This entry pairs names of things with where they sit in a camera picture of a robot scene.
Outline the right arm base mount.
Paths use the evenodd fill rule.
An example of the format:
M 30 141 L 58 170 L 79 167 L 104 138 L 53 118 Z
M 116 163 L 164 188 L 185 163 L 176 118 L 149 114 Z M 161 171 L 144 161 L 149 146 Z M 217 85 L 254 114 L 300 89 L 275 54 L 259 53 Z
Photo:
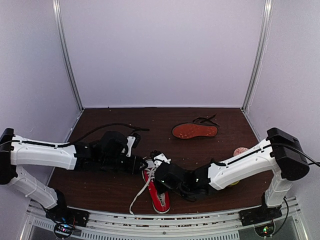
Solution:
M 255 225 L 255 233 L 262 238 L 272 238 L 276 233 L 275 219 L 282 216 L 281 205 L 267 205 L 266 194 L 261 197 L 261 205 L 239 211 L 239 219 L 243 227 Z

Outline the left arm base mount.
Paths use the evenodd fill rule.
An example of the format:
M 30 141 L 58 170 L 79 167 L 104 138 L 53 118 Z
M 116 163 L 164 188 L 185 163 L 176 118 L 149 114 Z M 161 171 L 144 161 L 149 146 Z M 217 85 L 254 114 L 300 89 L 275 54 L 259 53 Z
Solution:
M 58 240 L 65 240 L 69 238 L 76 227 L 86 227 L 89 212 L 67 207 L 67 202 L 64 194 L 55 190 L 57 201 L 56 206 L 50 209 L 43 207 L 45 217 L 55 223 L 53 233 Z

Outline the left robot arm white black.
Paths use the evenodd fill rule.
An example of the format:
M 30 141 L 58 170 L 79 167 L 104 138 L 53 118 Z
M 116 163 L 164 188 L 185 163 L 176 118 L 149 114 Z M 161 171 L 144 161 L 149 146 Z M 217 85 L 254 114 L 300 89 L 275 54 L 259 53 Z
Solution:
M 48 218 L 67 222 L 74 216 L 64 194 L 39 182 L 23 166 L 80 172 L 113 170 L 134 175 L 148 166 L 142 157 L 132 153 L 139 141 L 137 133 L 124 136 L 118 131 L 107 131 L 101 139 L 90 143 L 53 143 L 27 139 L 7 128 L 0 137 L 0 183 L 14 185 L 27 198 L 37 201 Z

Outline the red patterned bowl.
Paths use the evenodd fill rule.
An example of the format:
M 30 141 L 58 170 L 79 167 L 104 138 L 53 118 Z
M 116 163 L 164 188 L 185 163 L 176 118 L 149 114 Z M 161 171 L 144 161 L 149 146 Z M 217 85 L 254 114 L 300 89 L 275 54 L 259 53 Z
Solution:
M 249 149 L 246 148 L 246 147 L 238 147 L 238 148 L 236 148 L 236 149 L 234 150 L 233 156 L 235 157 L 235 156 L 240 155 L 240 154 L 242 154 L 242 153 L 244 153 L 244 152 L 246 152 L 246 151 L 248 151 L 248 150 L 249 150 Z

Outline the upturned shoe orange sole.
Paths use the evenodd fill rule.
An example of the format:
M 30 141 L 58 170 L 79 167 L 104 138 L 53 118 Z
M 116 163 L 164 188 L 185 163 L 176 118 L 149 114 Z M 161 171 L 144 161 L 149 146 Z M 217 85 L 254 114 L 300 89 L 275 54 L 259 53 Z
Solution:
M 219 125 L 214 122 L 216 114 L 210 117 L 197 117 L 192 122 L 183 122 L 171 129 L 171 134 L 181 140 L 193 138 L 213 138 L 219 132 Z

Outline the red canvas sneaker white laces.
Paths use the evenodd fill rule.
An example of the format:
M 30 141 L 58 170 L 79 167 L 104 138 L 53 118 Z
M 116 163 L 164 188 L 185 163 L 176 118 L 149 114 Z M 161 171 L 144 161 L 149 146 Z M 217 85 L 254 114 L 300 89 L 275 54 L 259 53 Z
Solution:
M 157 190 L 156 180 L 155 180 L 155 171 L 157 166 L 154 163 L 154 161 L 151 159 L 148 159 L 146 163 L 147 163 L 147 167 L 142 171 L 142 174 L 141 174 L 142 179 L 144 180 L 144 185 L 139 190 L 139 192 L 135 195 L 132 202 L 130 203 L 129 213 L 131 215 L 135 214 L 133 212 L 134 203 L 145 190 L 148 190 L 152 200 L 152 206 L 154 211 L 157 214 L 166 214 L 171 208 L 169 193 L 167 191 L 160 193 Z

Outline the left aluminium frame post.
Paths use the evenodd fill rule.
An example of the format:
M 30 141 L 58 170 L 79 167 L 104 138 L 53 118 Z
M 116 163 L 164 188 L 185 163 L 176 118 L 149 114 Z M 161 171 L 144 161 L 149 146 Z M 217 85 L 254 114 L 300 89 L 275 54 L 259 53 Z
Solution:
M 62 51 L 62 56 L 63 56 L 63 62 L 65 65 L 68 81 L 71 86 L 71 91 L 74 96 L 77 108 L 80 112 L 84 110 L 81 98 L 80 98 L 80 93 L 77 87 L 77 83 L 75 80 L 74 72 L 72 69 L 72 63 L 68 51 L 68 46 L 67 46 L 67 40 L 66 40 L 66 35 L 64 31 L 64 25 L 63 25 L 63 18 L 62 18 L 62 12 L 61 12 L 61 3 L 59 0 L 53 0 L 52 1 L 52 7 L 53 7 L 53 13 L 54 13 L 54 18 L 58 30 L 58 35 L 59 35 L 59 41 L 60 41 L 60 46 L 61 46 L 61 51 Z

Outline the right aluminium frame post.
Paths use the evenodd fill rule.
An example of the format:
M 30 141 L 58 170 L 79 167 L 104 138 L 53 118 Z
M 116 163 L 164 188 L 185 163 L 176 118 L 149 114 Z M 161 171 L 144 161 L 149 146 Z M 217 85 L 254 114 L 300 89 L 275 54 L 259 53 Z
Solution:
M 247 113 L 249 111 L 249 107 L 252 102 L 252 99 L 256 90 L 256 86 L 258 84 L 260 71 L 262 67 L 262 59 L 267 47 L 268 35 L 270 32 L 273 5 L 274 5 L 273 0 L 264 1 L 263 16 L 261 20 L 261 28 L 260 28 L 260 34 L 259 34 L 259 40 L 258 40 L 258 45 L 256 49 L 255 59 L 254 59 L 253 68 L 250 75 L 248 88 L 247 88 L 244 102 L 241 108 L 241 110 L 244 113 Z

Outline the aluminium frame post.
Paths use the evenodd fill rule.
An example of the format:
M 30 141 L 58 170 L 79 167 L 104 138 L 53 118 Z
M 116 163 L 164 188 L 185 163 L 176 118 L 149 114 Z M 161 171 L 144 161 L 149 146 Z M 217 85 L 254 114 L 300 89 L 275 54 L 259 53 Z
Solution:
M 80 93 L 77 87 L 77 83 L 75 80 L 74 72 L 72 69 L 72 63 L 68 51 L 68 46 L 67 46 L 67 40 L 66 40 L 66 35 L 64 31 L 64 25 L 63 25 L 63 18 L 62 18 L 62 12 L 61 12 L 61 3 L 59 0 L 53 0 L 52 1 L 52 7 L 53 7 L 53 13 L 54 13 L 54 18 L 58 30 L 58 35 L 59 35 L 59 41 L 60 41 L 60 46 L 61 46 L 61 51 L 62 51 L 62 56 L 63 56 L 63 62 L 65 65 L 68 81 L 71 86 L 71 91 L 74 96 L 77 108 L 80 112 L 84 110 L 81 98 L 80 98 Z
M 262 59 L 267 47 L 268 35 L 270 32 L 273 5 L 274 5 L 273 0 L 264 1 L 263 16 L 261 20 L 261 28 L 260 28 L 260 34 L 259 34 L 259 40 L 258 40 L 258 45 L 256 49 L 255 59 L 254 59 L 253 68 L 250 75 L 248 88 L 247 88 L 244 102 L 241 108 L 241 110 L 244 113 L 247 113 L 249 111 L 249 107 L 252 102 L 252 99 L 256 90 L 256 86 L 258 84 L 260 71 L 262 67 Z

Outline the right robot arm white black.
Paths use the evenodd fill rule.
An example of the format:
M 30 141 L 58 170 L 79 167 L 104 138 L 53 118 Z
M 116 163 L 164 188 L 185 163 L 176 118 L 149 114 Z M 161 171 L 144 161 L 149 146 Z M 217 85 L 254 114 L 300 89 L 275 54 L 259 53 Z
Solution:
M 267 137 L 249 150 L 195 170 L 183 169 L 162 152 L 152 160 L 156 182 L 189 201 L 213 195 L 259 173 L 272 171 L 271 184 L 262 195 L 263 205 L 256 210 L 261 221 L 268 220 L 276 212 L 293 182 L 304 178 L 310 171 L 310 157 L 303 152 L 299 140 L 276 127 L 267 130 Z

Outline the front aluminium rail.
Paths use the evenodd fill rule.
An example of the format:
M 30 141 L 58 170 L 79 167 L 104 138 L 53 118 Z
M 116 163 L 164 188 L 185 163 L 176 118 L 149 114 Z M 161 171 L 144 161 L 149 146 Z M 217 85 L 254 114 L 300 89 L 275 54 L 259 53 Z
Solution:
M 302 211 L 294 197 L 275 220 L 244 226 L 239 209 L 194 214 L 126 214 L 89 211 L 85 227 L 71 240 L 260 240 L 258 231 L 273 226 L 274 240 L 309 240 Z

